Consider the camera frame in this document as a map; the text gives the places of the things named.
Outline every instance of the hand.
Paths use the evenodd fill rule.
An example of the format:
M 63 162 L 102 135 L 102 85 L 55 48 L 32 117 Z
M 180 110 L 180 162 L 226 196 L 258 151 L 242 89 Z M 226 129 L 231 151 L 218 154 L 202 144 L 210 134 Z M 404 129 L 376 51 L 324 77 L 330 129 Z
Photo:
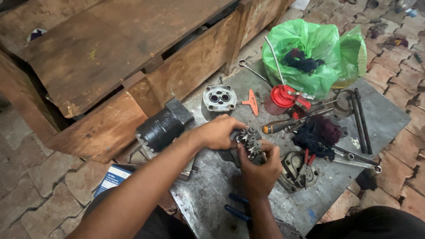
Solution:
M 283 170 L 278 146 L 261 140 L 261 150 L 266 153 L 267 161 L 260 166 L 254 165 L 249 161 L 244 146 L 238 144 L 242 178 L 250 201 L 267 199 Z
M 248 126 L 227 114 L 220 115 L 195 129 L 202 136 L 203 146 L 210 149 L 237 148 L 237 142 L 230 140 L 233 129 L 245 129 Z

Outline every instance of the orange screwdriver handle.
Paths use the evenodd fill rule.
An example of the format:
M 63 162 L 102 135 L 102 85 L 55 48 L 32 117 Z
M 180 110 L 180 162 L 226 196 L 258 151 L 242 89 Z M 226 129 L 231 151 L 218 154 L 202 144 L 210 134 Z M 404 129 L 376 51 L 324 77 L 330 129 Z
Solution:
M 254 91 L 252 89 L 249 90 L 249 98 L 247 101 L 242 101 L 242 105 L 250 105 L 251 110 L 255 116 L 258 115 L 258 106 L 257 99 L 255 98 Z

